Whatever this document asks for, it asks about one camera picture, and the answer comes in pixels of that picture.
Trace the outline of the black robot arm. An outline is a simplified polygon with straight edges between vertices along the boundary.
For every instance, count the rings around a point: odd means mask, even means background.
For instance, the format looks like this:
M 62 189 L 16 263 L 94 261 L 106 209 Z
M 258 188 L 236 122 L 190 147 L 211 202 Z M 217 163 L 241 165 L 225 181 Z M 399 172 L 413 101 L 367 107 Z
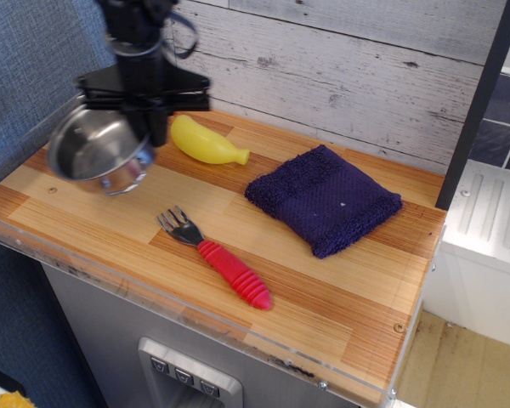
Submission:
M 187 59 L 199 40 L 197 29 L 173 12 L 175 1 L 99 1 L 105 40 L 116 63 L 79 76 L 77 86 L 90 110 L 119 111 L 145 130 L 155 147 L 167 141 L 168 118 L 176 111 L 207 111 L 210 79 L 178 68 L 167 57 L 162 29 L 167 20 L 192 30 L 192 44 L 175 57 Z

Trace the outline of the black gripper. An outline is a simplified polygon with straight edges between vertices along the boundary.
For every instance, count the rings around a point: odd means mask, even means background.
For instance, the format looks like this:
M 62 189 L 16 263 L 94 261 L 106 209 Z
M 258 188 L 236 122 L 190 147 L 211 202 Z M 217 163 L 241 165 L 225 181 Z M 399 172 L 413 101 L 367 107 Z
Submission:
M 127 123 L 137 140 L 150 134 L 156 148 L 167 142 L 170 113 L 210 109 L 209 78 L 178 68 L 163 55 L 120 57 L 112 66 L 80 75 L 76 85 L 87 108 L 127 112 Z M 147 121 L 137 111 L 149 111 Z

